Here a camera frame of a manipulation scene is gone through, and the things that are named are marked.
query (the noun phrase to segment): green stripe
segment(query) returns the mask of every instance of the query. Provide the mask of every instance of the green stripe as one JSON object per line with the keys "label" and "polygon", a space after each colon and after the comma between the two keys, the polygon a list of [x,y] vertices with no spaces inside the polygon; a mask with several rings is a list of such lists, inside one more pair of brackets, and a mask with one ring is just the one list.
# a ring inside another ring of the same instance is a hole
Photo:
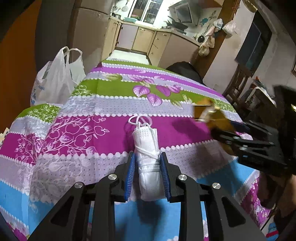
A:
{"label": "green stripe", "polygon": [[156,67],[156,66],[153,66],[153,65],[148,65],[148,64],[140,64],[140,63],[137,63],[137,62],[126,62],[126,61],[118,61],[118,60],[104,60],[102,62],[106,63],[106,64],[121,64],[121,65],[130,65],[130,66],[136,66],[136,67],[143,67],[143,68],[148,68],[148,69],[157,69],[157,70],[162,70],[162,71],[165,71],[165,72],[168,72],[168,73],[176,74],[176,73],[171,72],[171,71],[166,70],[166,69],[162,69],[162,68],[159,68],[159,67]]}
{"label": "green stripe", "polygon": [[[106,81],[106,80],[84,80],[80,83],[79,86],[76,87],[73,92],[73,96],[79,95],[104,95],[104,96],[136,96],[133,92],[133,87],[135,85],[140,85],[140,83],[134,82],[123,82],[123,81]],[[196,93],[192,93],[189,91],[180,91],[180,93],[171,93],[169,97],[166,97],[159,90],[156,89],[156,85],[150,84],[150,92],[158,95],[161,99],[169,99],[176,101],[184,101],[182,95],[186,95],[189,97],[194,103],[198,103],[202,99],[204,99],[203,95],[199,95]],[[221,100],[216,100],[210,98],[214,101],[214,103],[219,106],[223,110],[228,110],[231,112],[235,112],[234,108]]]}
{"label": "green stripe", "polygon": [[41,119],[42,121],[51,123],[51,122],[53,122],[55,117],[58,115],[60,109],[61,109],[60,107],[57,107],[52,104],[39,104],[39,105],[32,106],[30,108],[23,110],[17,116],[17,118],[24,117],[26,115],[30,115],[33,117],[37,117],[37,118]]}

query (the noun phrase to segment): blue gripper pad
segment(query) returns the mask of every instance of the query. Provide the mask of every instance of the blue gripper pad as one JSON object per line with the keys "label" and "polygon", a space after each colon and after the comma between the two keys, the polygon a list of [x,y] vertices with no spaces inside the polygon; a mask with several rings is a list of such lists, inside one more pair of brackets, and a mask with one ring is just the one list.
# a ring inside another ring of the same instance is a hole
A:
{"label": "blue gripper pad", "polygon": [[170,179],[168,176],[168,170],[165,166],[165,161],[164,161],[164,157],[162,155],[162,153],[160,154],[160,170],[161,170],[161,175],[163,178],[163,187],[165,190],[165,197],[167,198],[167,200],[169,201],[171,198],[171,194],[170,194]]}
{"label": "blue gripper pad", "polygon": [[136,161],[135,161],[135,154],[132,154],[131,162],[129,163],[128,167],[128,173],[126,175],[126,179],[124,182],[124,199],[127,201],[129,196],[131,195],[131,186],[133,184],[133,176],[135,174],[135,167],[136,167]]}

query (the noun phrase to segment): kitchen countertop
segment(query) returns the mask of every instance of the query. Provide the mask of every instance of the kitchen countertop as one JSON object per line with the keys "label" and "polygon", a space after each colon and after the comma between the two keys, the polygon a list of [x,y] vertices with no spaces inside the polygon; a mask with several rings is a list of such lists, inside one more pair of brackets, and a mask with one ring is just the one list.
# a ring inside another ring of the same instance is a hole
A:
{"label": "kitchen countertop", "polygon": [[198,41],[194,40],[193,38],[191,38],[191,37],[189,37],[187,35],[184,35],[184,34],[178,32],[177,30],[174,30],[174,29],[154,28],[154,27],[147,26],[147,25],[144,25],[144,24],[139,24],[138,22],[140,22],[140,21],[137,21],[136,23],[125,22],[125,21],[123,21],[121,19],[118,19],[118,18],[115,18],[113,16],[110,16],[110,18],[114,19],[114,20],[117,20],[118,22],[120,22],[122,24],[133,25],[133,26],[149,29],[149,30],[152,30],[152,31],[171,33],[171,34],[177,35],[177,36],[179,36],[179,37],[181,37],[183,39],[186,39],[186,40],[190,41],[191,43],[193,43],[193,44],[195,44],[197,46],[200,46],[202,44],[202,43],[199,43]]}

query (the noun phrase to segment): silver screw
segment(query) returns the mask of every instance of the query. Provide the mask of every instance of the silver screw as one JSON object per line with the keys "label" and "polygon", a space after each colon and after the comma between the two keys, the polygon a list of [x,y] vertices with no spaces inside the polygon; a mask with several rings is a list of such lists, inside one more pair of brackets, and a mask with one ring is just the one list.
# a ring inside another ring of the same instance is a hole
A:
{"label": "silver screw", "polygon": [[109,176],[108,176],[108,179],[109,180],[115,180],[117,178],[117,175],[116,174],[110,174]]}
{"label": "silver screw", "polygon": [[213,183],[213,184],[212,184],[212,187],[213,187],[214,189],[220,189],[221,185],[220,185],[220,183]]}
{"label": "silver screw", "polygon": [[178,178],[181,180],[181,181],[185,181],[187,179],[187,176],[184,175],[184,174],[181,174],[178,176]]}
{"label": "silver screw", "polygon": [[77,188],[77,189],[78,188],[82,188],[83,187],[83,183],[82,182],[77,182],[77,183],[74,184],[74,187]]}

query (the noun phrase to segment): wooden chair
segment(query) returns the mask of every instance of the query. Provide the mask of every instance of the wooden chair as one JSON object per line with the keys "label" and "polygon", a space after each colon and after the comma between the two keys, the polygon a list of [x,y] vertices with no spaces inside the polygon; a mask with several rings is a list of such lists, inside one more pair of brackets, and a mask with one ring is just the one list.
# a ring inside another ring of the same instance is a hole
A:
{"label": "wooden chair", "polygon": [[225,98],[227,96],[231,98],[230,103],[236,111],[244,106],[244,104],[241,103],[238,98],[241,95],[250,76],[252,76],[251,71],[239,64],[228,88],[223,93]]}

